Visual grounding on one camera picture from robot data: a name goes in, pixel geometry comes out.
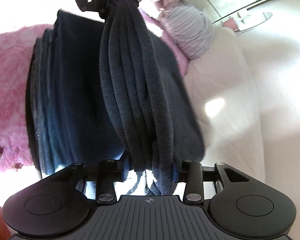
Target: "pink fluffy blanket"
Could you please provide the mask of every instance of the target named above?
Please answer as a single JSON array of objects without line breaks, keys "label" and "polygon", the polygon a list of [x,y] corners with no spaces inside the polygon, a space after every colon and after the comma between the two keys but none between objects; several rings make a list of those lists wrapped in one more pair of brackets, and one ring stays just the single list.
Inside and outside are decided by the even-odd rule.
[{"label": "pink fluffy blanket", "polygon": [[0,34],[0,171],[33,164],[26,131],[26,80],[35,40],[48,27]]}]

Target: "dark gray folded cloth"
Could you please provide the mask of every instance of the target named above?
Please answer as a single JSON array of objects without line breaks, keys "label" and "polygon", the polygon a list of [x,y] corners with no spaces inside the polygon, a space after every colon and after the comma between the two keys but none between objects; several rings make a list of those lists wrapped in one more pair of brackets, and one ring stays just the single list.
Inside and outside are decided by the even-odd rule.
[{"label": "dark gray folded cloth", "polygon": [[204,155],[175,57],[147,30],[133,0],[107,0],[106,8],[99,61],[106,109],[138,177],[152,170],[145,194],[172,194],[173,155]]}]

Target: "screw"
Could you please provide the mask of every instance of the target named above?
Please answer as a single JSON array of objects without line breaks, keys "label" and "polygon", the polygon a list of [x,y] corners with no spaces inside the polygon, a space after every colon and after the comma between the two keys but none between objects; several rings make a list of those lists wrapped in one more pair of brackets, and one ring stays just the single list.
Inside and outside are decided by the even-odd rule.
[{"label": "screw", "polygon": [[113,195],[109,193],[100,194],[98,197],[98,199],[103,202],[111,201],[113,200],[113,198],[114,198]]},{"label": "screw", "polygon": [[186,196],[186,199],[191,202],[196,202],[196,201],[201,200],[202,197],[199,194],[191,193]]}]

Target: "white mattress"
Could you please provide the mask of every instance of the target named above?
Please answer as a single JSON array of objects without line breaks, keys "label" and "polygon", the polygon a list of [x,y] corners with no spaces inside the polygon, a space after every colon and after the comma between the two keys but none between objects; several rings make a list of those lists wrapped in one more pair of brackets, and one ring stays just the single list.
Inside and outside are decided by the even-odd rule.
[{"label": "white mattress", "polygon": [[258,97],[234,32],[218,28],[183,80],[205,140],[202,164],[225,162],[264,182]]}]

